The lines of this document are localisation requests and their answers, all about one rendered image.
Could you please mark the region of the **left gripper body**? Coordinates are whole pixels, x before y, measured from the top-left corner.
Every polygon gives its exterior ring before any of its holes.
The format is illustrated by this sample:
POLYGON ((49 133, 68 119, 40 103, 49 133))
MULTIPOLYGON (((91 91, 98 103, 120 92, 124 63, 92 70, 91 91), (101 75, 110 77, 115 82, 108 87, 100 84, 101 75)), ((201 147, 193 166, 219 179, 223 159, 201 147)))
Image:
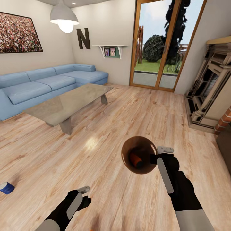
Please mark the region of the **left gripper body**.
POLYGON ((89 198, 88 196, 83 197, 83 199, 82 199, 82 204, 81 204, 81 206, 77 209, 77 211, 80 211, 81 209, 86 208, 86 207, 89 206, 89 200, 88 200, 88 198, 89 198))

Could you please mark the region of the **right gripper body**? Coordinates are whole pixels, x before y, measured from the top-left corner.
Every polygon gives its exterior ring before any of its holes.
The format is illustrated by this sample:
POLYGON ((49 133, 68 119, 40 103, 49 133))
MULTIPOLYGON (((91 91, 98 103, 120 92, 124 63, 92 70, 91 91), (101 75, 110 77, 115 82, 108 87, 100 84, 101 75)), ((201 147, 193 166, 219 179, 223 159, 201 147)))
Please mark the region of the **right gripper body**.
POLYGON ((151 164, 156 164, 157 165, 157 159, 160 155, 156 154, 150 154, 150 163, 151 164))

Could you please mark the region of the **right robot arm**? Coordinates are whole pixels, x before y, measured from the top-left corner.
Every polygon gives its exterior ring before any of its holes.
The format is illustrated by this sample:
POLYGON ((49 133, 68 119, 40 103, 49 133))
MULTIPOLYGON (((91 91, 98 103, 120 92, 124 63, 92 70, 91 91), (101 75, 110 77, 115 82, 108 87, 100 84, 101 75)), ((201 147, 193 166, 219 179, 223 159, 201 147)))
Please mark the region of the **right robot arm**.
POLYGON ((215 231, 194 193, 193 184, 179 171, 180 164, 172 147, 157 147, 150 163, 158 165, 179 223, 180 231, 215 231))

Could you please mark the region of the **can of soda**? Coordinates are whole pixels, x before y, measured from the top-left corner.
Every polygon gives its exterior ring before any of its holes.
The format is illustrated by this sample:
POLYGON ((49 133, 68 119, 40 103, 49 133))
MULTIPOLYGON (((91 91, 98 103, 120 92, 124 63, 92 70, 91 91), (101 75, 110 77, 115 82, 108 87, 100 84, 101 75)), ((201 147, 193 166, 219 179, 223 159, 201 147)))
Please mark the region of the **can of soda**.
POLYGON ((131 153, 129 155, 129 160, 136 168, 143 168, 143 160, 137 154, 131 153))
POLYGON ((0 191, 4 194, 10 194, 14 190, 14 186, 8 182, 0 184, 0 191))

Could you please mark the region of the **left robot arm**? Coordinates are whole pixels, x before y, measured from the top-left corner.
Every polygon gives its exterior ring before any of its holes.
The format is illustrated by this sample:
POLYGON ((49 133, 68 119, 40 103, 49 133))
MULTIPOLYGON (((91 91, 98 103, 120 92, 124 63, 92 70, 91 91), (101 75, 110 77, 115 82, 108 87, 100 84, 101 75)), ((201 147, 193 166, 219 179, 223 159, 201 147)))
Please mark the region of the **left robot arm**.
POLYGON ((68 192, 66 198, 35 231, 65 231, 75 212, 88 207, 91 203, 91 198, 82 197, 87 192, 90 192, 89 186, 68 192))

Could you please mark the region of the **trash can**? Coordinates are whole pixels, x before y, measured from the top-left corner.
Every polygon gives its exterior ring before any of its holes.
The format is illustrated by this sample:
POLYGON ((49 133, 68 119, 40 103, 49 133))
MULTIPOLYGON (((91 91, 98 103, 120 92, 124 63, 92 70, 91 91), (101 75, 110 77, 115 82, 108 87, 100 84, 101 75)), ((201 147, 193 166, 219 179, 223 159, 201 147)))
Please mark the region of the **trash can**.
POLYGON ((147 174, 154 170, 156 164, 150 163, 150 154, 156 154, 158 151, 152 141, 143 136, 133 136, 129 138, 122 146, 121 157, 124 165, 133 173, 147 174), (136 168, 129 160, 131 153, 137 154, 143 160, 143 168, 136 168))

